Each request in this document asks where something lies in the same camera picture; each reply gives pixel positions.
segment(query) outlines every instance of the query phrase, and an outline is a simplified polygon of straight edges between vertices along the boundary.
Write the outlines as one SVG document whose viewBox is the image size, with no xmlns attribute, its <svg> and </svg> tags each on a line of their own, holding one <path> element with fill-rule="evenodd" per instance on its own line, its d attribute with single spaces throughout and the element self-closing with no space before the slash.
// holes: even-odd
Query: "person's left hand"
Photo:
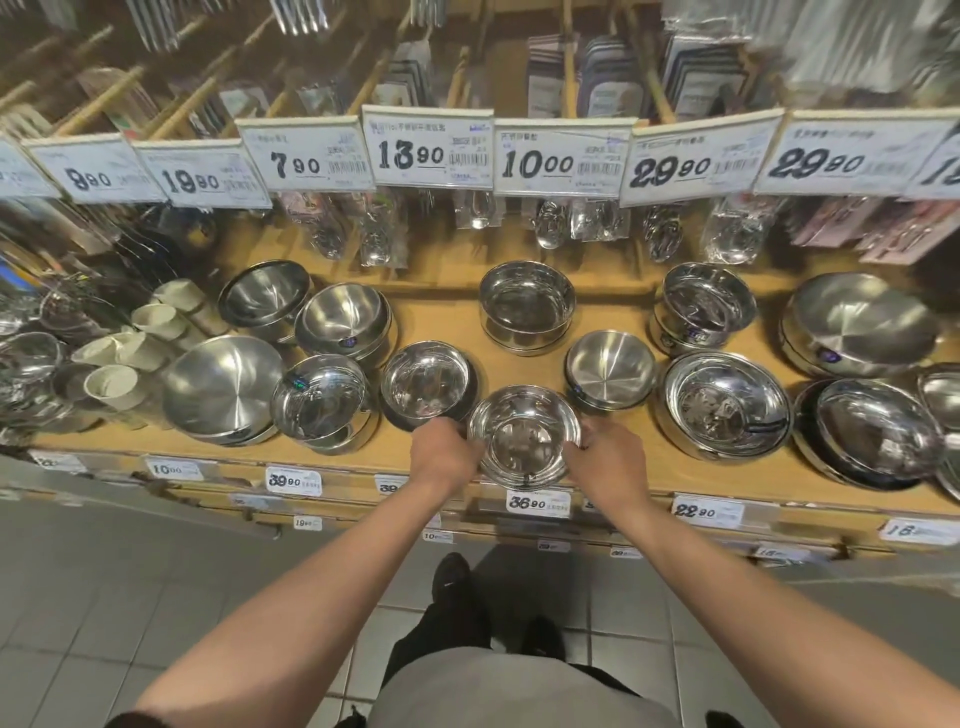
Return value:
<svg viewBox="0 0 960 728">
<path fill-rule="evenodd" d="M 410 446 L 410 479 L 442 488 L 447 497 L 476 475 L 487 444 L 466 440 L 461 426 L 447 417 L 435 417 L 414 430 Z"/>
</svg>

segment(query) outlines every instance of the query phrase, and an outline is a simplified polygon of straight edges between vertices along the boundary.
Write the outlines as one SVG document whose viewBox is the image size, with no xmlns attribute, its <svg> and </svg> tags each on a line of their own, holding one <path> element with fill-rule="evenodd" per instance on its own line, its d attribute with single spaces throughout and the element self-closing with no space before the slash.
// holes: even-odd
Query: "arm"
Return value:
<svg viewBox="0 0 960 728">
<path fill-rule="evenodd" d="M 949 728 L 960 691 L 657 508 L 640 439 L 588 423 L 574 481 L 650 560 L 783 728 Z"/>
<path fill-rule="evenodd" d="M 482 444 L 419 428 L 410 480 L 220 623 L 143 693 L 172 728 L 301 728 L 423 527 L 473 477 Z"/>
</svg>

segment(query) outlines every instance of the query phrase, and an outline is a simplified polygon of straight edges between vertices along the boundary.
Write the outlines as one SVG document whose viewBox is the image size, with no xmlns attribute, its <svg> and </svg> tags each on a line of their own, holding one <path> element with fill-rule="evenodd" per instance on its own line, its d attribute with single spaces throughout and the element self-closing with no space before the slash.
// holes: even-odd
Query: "hand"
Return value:
<svg viewBox="0 0 960 728">
<path fill-rule="evenodd" d="M 584 448 L 564 443 L 564 461 L 580 490 L 607 518 L 652 507 L 643 441 L 623 425 L 583 421 Z"/>
<path fill-rule="evenodd" d="M 436 485 L 450 497 L 476 475 L 486 449 L 484 442 L 465 440 L 453 420 L 435 417 L 414 430 L 410 479 Z"/>
</svg>

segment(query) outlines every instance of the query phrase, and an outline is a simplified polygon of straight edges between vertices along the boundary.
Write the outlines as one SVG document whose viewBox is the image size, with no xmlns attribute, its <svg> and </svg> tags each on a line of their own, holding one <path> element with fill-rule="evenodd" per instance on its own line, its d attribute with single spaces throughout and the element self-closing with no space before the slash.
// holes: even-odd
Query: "barcode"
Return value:
<svg viewBox="0 0 960 728">
<path fill-rule="evenodd" d="M 450 154 L 450 166 L 470 166 L 470 167 L 486 167 L 488 164 L 487 155 L 469 155 L 469 154 L 458 154 L 453 152 Z"/>
<path fill-rule="evenodd" d="M 620 174 L 620 165 L 611 161 L 582 161 L 577 166 L 578 175 L 611 175 Z"/>
<path fill-rule="evenodd" d="M 757 162 L 758 159 L 756 157 L 717 162 L 717 168 L 713 170 L 713 174 L 725 175 L 728 172 L 743 172 L 745 169 L 753 169 L 756 167 Z"/>
<path fill-rule="evenodd" d="M 327 163 L 331 175 L 364 175 L 367 174 L 365 161 L 331 161 Z"/>
<path fill-rule="evenodd" d="M 867 177 L 902 177 L 908 168 L 909 164 L 903 161 L 875 161 L 866 166 L 863 174 Z"/>
<path fill-rule="evenodd" d="M 227 192 L 233 190 L 243 190 L 244 192 L 256 192 L 256 185 L 253 182 L 246 182 L 245 180 L 225 180 L 224 189 Z"/>
</svg>

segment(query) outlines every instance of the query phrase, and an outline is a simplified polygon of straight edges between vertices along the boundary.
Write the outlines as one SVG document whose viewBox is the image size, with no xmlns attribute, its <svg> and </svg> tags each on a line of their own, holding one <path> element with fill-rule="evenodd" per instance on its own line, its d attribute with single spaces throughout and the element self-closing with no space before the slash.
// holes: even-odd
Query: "forearm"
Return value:
<svg viewBox="0 0 960 728">
<path fill-rule="evenodd" d="M 411 480 L 237 609 L 137 703 L 175 728 L 303 726 L 448 489 Z"/>
<path fill-rule="evenodd" d="M 960 692 L 889 644 L 646 506 L 619 530 L 784 728 L 948 728 Z"/>
</svg>

